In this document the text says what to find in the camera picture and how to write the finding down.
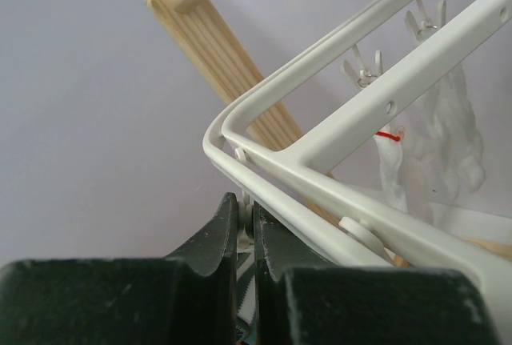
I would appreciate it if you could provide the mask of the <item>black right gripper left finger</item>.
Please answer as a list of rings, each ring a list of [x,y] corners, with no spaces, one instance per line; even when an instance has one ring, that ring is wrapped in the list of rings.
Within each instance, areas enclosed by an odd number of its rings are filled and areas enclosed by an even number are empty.
[[[4,344],[233,344],[238,202],[159,258],[23,259],[1,270]]]

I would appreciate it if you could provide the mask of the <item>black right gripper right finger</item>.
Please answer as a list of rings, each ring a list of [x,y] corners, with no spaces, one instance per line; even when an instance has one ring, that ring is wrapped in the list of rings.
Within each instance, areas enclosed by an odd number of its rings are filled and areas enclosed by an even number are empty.
[[[481,295],[436,268],[347,267],[253,209],[260,344],[496,344]]]

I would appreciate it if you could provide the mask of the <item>brown sock grey striped cuff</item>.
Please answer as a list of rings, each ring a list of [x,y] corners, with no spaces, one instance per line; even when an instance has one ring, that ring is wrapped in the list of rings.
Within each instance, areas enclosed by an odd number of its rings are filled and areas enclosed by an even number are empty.
[[[256,280],[252,244],[238,249],[235,286],[237,344],[256,344]]]

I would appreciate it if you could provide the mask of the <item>white plastic clip hanger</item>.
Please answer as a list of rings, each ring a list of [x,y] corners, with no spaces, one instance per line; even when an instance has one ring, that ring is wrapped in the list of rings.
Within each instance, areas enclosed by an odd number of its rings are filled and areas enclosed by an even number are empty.
[[[510,18],[511,0],[476,0],[435,35],[289,147],[272,151],[244,136],[263,112],[316,75],[413,0],[376,0],[230,104],[210,125],[211,162],[303,242],[330,261],[380,267],[382,256],[318,218],[254,173],[259,166],[340,217],[356,221],[394,253],[426,267],[461,271],[480,289],[511,284],[511,264],[335,181],[328,172],[371,138]]]

